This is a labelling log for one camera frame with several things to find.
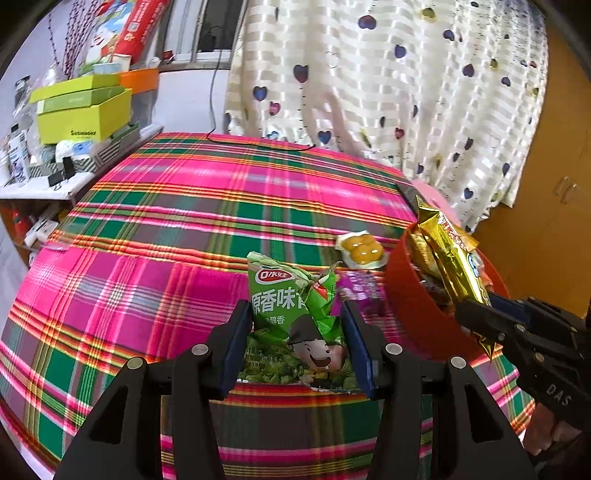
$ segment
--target silver screw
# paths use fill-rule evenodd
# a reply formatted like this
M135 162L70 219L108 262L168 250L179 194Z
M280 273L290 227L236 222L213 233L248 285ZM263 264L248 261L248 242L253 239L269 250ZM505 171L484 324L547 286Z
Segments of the silver screw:
M402 347L397 343L389 343L386 345L386 351L390 355L400 355L402 353Z
M452 365L456 368L464 368L466 361L461 356L455 356L452 358Z
M127 360L127 368L130 370L136 370L144 364L144 360L141 357L135 356Z
M207 352L209 352L209 347L205 345L205 343L198 343L191 348L191 353L193 355L205 355Z

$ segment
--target red bowl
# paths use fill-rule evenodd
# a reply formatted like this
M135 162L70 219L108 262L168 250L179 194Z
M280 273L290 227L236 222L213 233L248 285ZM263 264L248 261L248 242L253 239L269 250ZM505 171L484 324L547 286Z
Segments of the red bowl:
M431 295L420 284L408 252L406 230L390 252L386 267L385 286L396 317L406 328L415 344L428 352L433 360L446 361L461 356L471 362L483 354L476 341L465 334L451 315L444 314ZM498 272L479 251L491 278L495 293L509 298L507 287Z

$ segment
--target white table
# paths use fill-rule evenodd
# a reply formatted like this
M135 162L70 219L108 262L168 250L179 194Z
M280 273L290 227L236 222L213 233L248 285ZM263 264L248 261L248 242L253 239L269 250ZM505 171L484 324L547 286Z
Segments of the white table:
M110 170L115 164L123 160L139 147L152 140L161 133L163 126L159 124L150 124L143 127L139 134L139 140L130 145L128 149L122 151L119 157L109 164L104 165L95 173L81 172L76 173L69 180L63 181L61 187L54 190L47 182L47 177L35 177L22 186L12 184L0 187L0 200L73 200L78 192L88 185L97 175L102 175L106 170Z

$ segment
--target plaid tablecloth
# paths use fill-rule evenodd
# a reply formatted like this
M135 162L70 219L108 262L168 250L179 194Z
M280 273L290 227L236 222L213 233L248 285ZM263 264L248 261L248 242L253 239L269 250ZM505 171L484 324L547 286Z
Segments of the plaid tablecloth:
M0 342L1 411L50 469L128 358L174 357L227 321L248 297L249 251L318 271L338 260L335 235L367 229L391 248L415 220L396 170L318 148L214 139L240 143L165 134L122 162L72 211L54 237L62 250L44 249L18 293ZM412 348L391 315L379 325ZM533 404L515 368L499 352L475 367L522 431ZM362 395L240 385L212 413L228 477L356 479L381 410ZM428 397L424 418L422 477ZM166 420L162 440L172 478Z

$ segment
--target pink heart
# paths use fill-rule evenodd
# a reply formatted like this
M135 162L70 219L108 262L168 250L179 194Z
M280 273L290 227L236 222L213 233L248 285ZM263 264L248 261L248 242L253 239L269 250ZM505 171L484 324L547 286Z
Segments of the pink heart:
M276 102L269 102L269 115L274 116L281 110L281 104Z

